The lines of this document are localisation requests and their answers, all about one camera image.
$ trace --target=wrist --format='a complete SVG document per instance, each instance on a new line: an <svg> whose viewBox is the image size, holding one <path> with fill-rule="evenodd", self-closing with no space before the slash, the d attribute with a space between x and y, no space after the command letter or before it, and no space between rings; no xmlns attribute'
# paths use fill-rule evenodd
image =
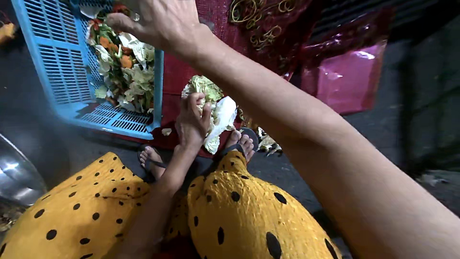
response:
<svg viewBox="0 0 460 259"><path fill-rule="evenodd" d="M198 59L203 48L209 48L215 38L213 32L204 24L197 24L190 34L181 43L175 44L174 53L183 61L194 63Z"/></svg>
<svg viewBox="0 0 460 259"><path fill-rule="evenodd" d="M174 154L189 155L195 157L200 151L202 143L198 144L179 144L174 148Z"/></svg>

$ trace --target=yellow polka dot pants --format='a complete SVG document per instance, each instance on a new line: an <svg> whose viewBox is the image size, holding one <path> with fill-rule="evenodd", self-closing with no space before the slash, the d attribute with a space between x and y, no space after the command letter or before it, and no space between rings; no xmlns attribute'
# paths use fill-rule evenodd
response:
<svg viewBox="0 0 460 259"><path fill-rule="evenodd" d="M8 232L1 259L113 258L142 208L148 184L107 153L30 207ZM218 169L177 196L165 242L191 236L206 259L340 259L292 196L251 176L230 151Z"/></svg>
<svg viewBox="0 0 460 259"><path fill-rule="evenodd" d="M202 258L337 259L339 250L308 211L275 185L251 176L230 151L174 206L166 240L191 235Z"/></svg>

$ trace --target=forearm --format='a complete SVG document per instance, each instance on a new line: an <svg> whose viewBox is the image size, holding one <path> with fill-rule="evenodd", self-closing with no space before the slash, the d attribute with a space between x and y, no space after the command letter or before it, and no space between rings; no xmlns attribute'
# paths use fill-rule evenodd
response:
<svg viewBox="0 0 460 259"><path fill-rule="evenodd" d="M362 136L294 154L298 168L358 258L455 258L459 219Z"/></svg>
<svg viewBox="0 0 460 259"><path fill-rule="evenodd" d="M215 36L202 37L182 57L281 144L361 257L430 258L444 247L431 247L433 238L458 247L458 218L341 116Z"/></svg>
<svg viewBox="0 0 460 259"><path fill-rule="evenodd" d="M150 259L154 253L159 252L173 196L182 185L187 170L198 153L195 149L176 147L168 168L160 180L151 185L148 200L133 220L117 258Z"/></svg>

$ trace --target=plastic bag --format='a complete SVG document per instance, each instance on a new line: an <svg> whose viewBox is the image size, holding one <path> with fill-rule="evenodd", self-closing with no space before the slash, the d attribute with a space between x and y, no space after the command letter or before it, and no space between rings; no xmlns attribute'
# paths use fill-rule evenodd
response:
<svg viewBox="0 0 460 259"><path fill-rule="evenodd" d="M300 88L340 114L371 109L392 16L390 8L367 13L303 45Z"/></svg>

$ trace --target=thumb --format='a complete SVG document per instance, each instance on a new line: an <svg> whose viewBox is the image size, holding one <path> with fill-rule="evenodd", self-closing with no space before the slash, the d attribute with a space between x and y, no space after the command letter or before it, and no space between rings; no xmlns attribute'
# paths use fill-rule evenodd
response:
<svg viewBox="0 0 460 259"><path fill-rule="evenodd" d="M134 35L136 38L143 32L142 25L134 22L128 16L116 12L107 16L107 24L115 31L124 31Z"/></svg>
<svg viewBox="0 0 460 259"><path fill-rule="evenodd" d="M201 123L206 127L206 130L209 128L209 121L211 120L211 103L207 102L203 107L203 113L201 114Z"/></svg>

